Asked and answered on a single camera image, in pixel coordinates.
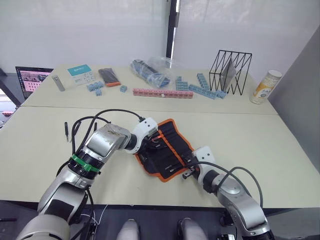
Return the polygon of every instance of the plastic bag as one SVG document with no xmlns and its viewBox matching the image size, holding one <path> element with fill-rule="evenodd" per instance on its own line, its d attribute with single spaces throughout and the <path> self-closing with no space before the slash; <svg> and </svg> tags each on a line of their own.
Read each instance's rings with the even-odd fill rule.
<svg viewBox="0 0 320 240">
<path fill-rule="evenodd" d="M 135 59 L 130 64 L 131 70 L 155 88 L 168 87 L 177 75 L 173 66 L 177 65 L 170 58 L 152 57 L 147 62 Z"/>
</svg>

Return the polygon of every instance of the robotic arm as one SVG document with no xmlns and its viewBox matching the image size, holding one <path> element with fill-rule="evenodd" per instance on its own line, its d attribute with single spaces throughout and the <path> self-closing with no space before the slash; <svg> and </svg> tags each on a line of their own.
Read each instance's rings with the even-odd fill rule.
<svg viewBox="0 0 320 240">
<path fill-rule="evenodd" d="M 69 225 L 79 218 L 88 200 L 86 190 L 90 189 L 114 151 L 125 150 L 135 154 L 143 139 L 157 130 L 158 124 L 149 117 L 140 122 L 132 133 L 111 123 L 94 132 L 45 191 L 38 205 L 39 215 L 24 227 L 17 240 L 70 239 Z M 207 146 L 197 149 L 193 155 L 198 161 L 215 161 Z M 192 175 L 194 171 L 195 168 L 191 167 L 184 177 Z M 273 239 L 262 209 L 237 181 L 227 178 L 217 190 L 224 175 L 207 165 L 199 165 L 199 172 L 194 176 L 208 193 L 214 193 L 226 207 L 243 239 Z"/>
</svg>

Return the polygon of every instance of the orange trim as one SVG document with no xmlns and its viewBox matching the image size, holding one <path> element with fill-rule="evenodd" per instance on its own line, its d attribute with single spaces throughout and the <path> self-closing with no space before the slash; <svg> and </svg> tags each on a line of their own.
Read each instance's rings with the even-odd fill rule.
<svg viewBox="0 0 320 240">
<path fill-rule="evenodd" d="M 117 82 L 109 82 L 105 84 L 107 87 L 114 87 L 114 86 L 118 86 L 121 85 L 121 83 L 119 81 Z"/>
<path fill-rule="evenodd" d="M 169 118 L 169 119 L 167 119 L 167 120 L 165 120 L 165 121 L 160 122 L 160 123 L 158 124 L 158 126 L 161 126 L 161 125 L 166 124 L 166 123 L 168 123 L 168 122 L 172 122 L 172 123 L 173 123 L 173 126 L 174 126 L 174 129 L 175 129 L 176 133 L 188 144 L 189 148 L 190 148 L 192 151 L 194 151 L 194 149 L 191 147 L 190 143 L 189 143 L 189 142 L 185 139 L 185 137 L 178 131 L 177 126 L 176 126 L 176 123 L 175 123 L 175 121 L 174 121 L 172 118 Z M 173 152 L 173 154 L 176 156 L 176 158 L 179 160 L 179 162 L 182 164 L 182 166 L 184 166 L 184 165 L 185 165 L 184 161 L 181 159 L 181 157 L 177 154 L 176 150 L 175 150 L 175 149 L 171 146 L 171 144 L 168 142 L 168 140 L 166 139 L 166 137 L 164 136 L 164 134 L 162 133 L 162 131 L 161 131 L 161 130 L 158 130 L 158 132 L 159 132 L 159 134 L 160 134 L 159 137 L 163 139 L 163 141 L 167 144 L 167 146 L 170 148 L 170 150 Z M 139 158 L 139 155 L 138 155 L 137 153 L 135 154 L 135 157 L 136 157 L 136 159 L 138 160 L 138 162 L 139 162 L 142 166 L 144 166 L 144 165 L 141 163 L 140 158 Z M 149 174 L 150 176 L 158 177 L 162 182 L 166 183 L 166 182 L 168 182 L 169 180 L 173 179 L 175 176 L 183 173 L 185 170 L 187 170 L 187 169 L 186 169 L 186 168 L 182 168 L 182 169 L 180 169 L 179 171 L 177 171 L 175 174 L 171 175 L 170 177 L 168 177 L 168 178 L 166 178 L 166 179 L 163 178 L 159 172 L 157 172 L 157 173 L 149 173 L 149 172 L 146 171 L 146 173 Z"/>
</svg>

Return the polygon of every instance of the white wall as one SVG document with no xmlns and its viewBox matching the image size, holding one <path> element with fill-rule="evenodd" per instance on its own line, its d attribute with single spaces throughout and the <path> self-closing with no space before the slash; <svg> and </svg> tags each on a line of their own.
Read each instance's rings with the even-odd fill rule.
<svg viewBox="0 0 320 240">
<path fill-rule="evenodd" d="M 209 69 L 218 50 L 252 53 L 250 73 L 289 69 L 320 24 L 319 0 L 181 0 L 173 58 Z"/>
<path fill-rule="evenodd" d="M 0 68 L 165 56 L 170 1 L 0 0 Z"/>
</svg>

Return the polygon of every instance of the cylindrical container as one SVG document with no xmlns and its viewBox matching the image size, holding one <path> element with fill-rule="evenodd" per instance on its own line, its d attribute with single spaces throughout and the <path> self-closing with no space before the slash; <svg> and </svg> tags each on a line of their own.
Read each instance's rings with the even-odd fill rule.
<svg viewBox="0 0 320 240">
<path fill-rule="evenodd" d="M 281 79 L 282 74 L 277 70 L 269 70 L 264 79 L 250 97 L 250 101 L 254 104 L 262 104 L 268 95 L 274 89 L 275 85 Z"/>
</svg>

